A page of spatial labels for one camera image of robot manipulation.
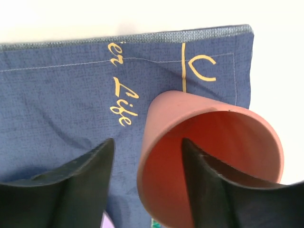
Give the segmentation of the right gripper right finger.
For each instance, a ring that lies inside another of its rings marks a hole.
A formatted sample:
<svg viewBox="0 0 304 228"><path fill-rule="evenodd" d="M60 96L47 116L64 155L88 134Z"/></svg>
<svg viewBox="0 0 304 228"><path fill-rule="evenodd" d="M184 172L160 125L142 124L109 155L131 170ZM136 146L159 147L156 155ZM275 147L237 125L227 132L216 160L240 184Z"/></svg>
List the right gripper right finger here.
<svg viewBox="0 0 304 228"><path fill-rule="evenodd" d="M187 138L182 140L181 149L196 228L304 226L303 182L283 185L245 174Z"/></svg>

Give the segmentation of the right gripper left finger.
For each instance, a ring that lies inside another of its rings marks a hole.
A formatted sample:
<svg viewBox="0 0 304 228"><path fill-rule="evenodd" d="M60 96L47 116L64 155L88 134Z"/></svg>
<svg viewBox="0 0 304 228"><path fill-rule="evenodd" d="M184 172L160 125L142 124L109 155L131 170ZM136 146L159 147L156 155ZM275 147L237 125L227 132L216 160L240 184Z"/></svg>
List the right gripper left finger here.
<svg viewBox="0 0 304 228"><path fill-rule="evenodd" d="M0 184L2 228L99 228L114 161L109 138L84 155L30 179Z"/></svg>

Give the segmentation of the purple plastic plate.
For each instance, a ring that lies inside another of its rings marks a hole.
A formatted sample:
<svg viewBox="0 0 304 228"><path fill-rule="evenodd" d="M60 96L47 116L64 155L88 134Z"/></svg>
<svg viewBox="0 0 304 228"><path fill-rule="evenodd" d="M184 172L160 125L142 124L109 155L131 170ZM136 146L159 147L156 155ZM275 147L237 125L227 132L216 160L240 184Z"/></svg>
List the purple plastic plate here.
<svg viewBox="0 0 304 228"><path fill-rule="evenodd" d="M102 222L100 228L115 228L111 218L106 213L106 211L103 212Z"/></svg>

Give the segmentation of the orange plastic cup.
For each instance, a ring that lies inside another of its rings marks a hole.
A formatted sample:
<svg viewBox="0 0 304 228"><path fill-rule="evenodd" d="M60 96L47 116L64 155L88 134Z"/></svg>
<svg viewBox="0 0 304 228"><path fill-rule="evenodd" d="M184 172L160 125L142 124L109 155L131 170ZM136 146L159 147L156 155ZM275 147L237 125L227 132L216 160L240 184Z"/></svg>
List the orange plastic cup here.
<svg viewBox="0 0 304 228"><path fill-rule="evenodd" d="M183 138L246 174L274 183L282 178L283 148L264 118L202 96L164 92L148 109L137 188L147 212L168 228L193 227L182 165Z"/></svg>

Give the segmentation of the blue fish-print cloth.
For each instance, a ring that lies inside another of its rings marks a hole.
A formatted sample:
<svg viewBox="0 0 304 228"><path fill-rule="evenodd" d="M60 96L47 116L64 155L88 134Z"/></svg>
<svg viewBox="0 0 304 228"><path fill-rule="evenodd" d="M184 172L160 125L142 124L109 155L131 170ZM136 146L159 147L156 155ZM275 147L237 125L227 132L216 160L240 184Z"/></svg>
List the blue fish-print cloth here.
<svg viewBox="0 0 304 228"><path fill-rule="evenodd" d="M115 140L107 212L148 228L136 173L148 107L169 90L248 108L249 25L0 47L0 179L46 172Z"/></svg>

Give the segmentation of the spoon with green handle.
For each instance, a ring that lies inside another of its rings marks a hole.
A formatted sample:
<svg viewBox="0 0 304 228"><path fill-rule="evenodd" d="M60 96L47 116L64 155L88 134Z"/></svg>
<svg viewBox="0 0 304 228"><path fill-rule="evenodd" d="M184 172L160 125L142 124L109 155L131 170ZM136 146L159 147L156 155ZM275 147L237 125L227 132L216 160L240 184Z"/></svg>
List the spoon with green handle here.
<svg viewBox="0 0 304 228"><path fill-rule="evenodd" d="M154 218L151 218L150 228L162 228L161 224Z"/></svg>

